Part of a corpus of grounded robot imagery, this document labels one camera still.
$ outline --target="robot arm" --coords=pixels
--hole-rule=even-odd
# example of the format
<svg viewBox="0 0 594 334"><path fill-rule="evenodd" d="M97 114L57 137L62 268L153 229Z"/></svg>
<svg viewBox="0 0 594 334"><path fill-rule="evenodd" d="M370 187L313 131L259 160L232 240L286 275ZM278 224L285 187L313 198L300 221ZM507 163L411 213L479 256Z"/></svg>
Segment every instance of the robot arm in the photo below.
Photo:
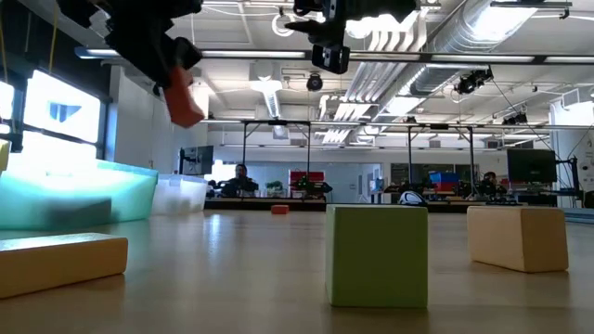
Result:
<svg viewBox="0 0 594 334"><path fill-rule="evenodd" d="M84 28L105 11L110 16L106 44L163 88L172 122L188 128L204 119L187 89L193 80L188 70L201 53L186 38L166 34L172 19L200 12L202 0L58 0L58 5Z"/></svg>
<svg viewBox="0 0 594 334"><path fill-rule="evenodd" d="M293 11L297 16L322 12L324 23L315 20L285 24L288 29L307 33L314 45L312 63L336 74L348 70L350 49L343 44L344 28L349 19L378 17L391 14L402 22L418 9L416 0L295 0Z"/></svg>

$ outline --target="wooden floor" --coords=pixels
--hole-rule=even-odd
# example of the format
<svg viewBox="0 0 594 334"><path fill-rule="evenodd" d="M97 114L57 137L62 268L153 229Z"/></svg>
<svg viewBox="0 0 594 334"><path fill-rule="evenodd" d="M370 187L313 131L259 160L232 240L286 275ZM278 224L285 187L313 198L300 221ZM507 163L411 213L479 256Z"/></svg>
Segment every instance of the wooden floor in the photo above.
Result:
<svg viewBox="0 0 594 334"><path fill-rule="evenodd" d="M594 333L594 226L568 225L569 273L525 275L469 263L465 216L432 214L428 310L361 310L326 302L323 220L225 211L87 229L130 239L125 276L2 300L0 333Z"/></svg>

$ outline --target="translucent bin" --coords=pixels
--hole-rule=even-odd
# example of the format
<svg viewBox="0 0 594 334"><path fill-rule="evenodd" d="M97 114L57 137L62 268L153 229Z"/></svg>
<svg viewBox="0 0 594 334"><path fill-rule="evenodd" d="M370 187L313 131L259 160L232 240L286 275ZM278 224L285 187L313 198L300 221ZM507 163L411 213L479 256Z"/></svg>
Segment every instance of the translucent bin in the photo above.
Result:
<svg viewBox="0 0 594 334"><path fill-rule="evenodd" d="M180 214L204 209L208 184L205 180L185 175L161 174L153 200L153 214Z"/></svg>
<svg viewBox="0 0 594 334"><path fill-rule="evenodd" d="M150 216L157 171L34 158L11 154L0 174L0 229L60 230Z"/></svg>

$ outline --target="cable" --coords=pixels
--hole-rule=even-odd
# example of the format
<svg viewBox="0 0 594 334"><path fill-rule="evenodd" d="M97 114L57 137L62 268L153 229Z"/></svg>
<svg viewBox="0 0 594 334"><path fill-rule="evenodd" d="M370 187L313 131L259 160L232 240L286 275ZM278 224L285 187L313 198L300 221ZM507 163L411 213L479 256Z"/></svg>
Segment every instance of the cable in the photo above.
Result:
<svg viewBox="0 0 594 334"><path fill-rule="evenodd" d="M211 6L204 6L204 8L211 10L211 11L215 11L217 13L221 13L221 14L225 14L225 15L230 15L230 16L239 16L239 17L264 17L264 16L276 16L278 15L278 12L274 12L274 13L261 13L261 14L241 14L241 13L230 13L230 12L225 12L224 10L221 9L216 9L213 8Z"/></svg>
<svg viewBox="0 0 594 334"><path fill-rule="evenodd" d="M518 111L516 109L516 107L513 105L513 103L511 103L511 101L508 99L508 97L505 96L505 93L503 93L503 91L501 90L501 88L499 87L499 85L496 83L495 79L492 79L491 82L495 85L495 87L497 88L497 90L499 91L499 93L501 93L501 96L503 96L503 98L505 98L505 100L508 101L508 104L510 104L510 107L515 112L520 113L520 111ZM557 157L557 159L559 159L559 161L562 161L562 159L559 156L559 154L557 154L557 152L555 152L555 150L549 144L547 144L547 142L545 142L545 140L535 131L535 129L532 126L530 126L530 124L528 124L528 122L526 123L526 125L536 135L536 137L538 138L538 140L540 140L540 142L542 142L543 144L545 144L545 146L547 146L547 148L549 148L549 150L553 151L555 153L555 156ZM569 172L567 171L567 166L565 166L564 163L562 164L562 166L563 166L563 169L565 170L565 174L567 176L567 179L568 180L571 180L572 177L570 176Z"/></svg>
<svg viewBox="0 0 594 334"><path fill-rule="evenodd" d="M54 1L54 32L52 33L52 46L49 50L49 75L52 75L54 69L54 51L56 50L56 37L58 36L58 0Z"/></svg>
<svg viewBox="0 0 594 334"><path fill-rule="evenodd" d="M588 127L588 129L586 130L586 132L584 133L584 135L582 135L582 138L577 142L577 144L575 144L574 148L572 148L572 150L567 155L567 159L566 160L569 160L569 158L571 158L572 153L574 153L575 149L582 143L582 141L584 140L584 138L586 138L586 135L588 135L588 133L590 132L590 130L592 130L592 127L594 127L594 123L592 123L590 125L590 127Z"/></svg>
<svg viewBox="0 0 594 334"><path fill-rule="evenodd" d="M4 70L4 82L6 84L10 84L8 83L8 55L6 54L6 46L4 43L4 28L3 28L3 24L4 22L2 21L2 14L4 12L4 7L0 6L0 51L2 52L2 68ZM15 118L11 117L11 128L12 128L12 133L15 134L17 132L17 125L15 122Z"/></svg>

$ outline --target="green block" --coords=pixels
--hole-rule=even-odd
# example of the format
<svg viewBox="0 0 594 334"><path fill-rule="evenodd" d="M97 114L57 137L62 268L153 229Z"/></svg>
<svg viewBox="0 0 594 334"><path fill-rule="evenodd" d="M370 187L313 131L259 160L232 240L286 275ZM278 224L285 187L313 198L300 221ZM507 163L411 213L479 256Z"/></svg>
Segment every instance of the green block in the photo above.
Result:
<svg viewBox="0 0 594 334"><path fill-rule="evenodd" d="M328 205L326 217L332 306L427 307L427 209Z"/></svg>

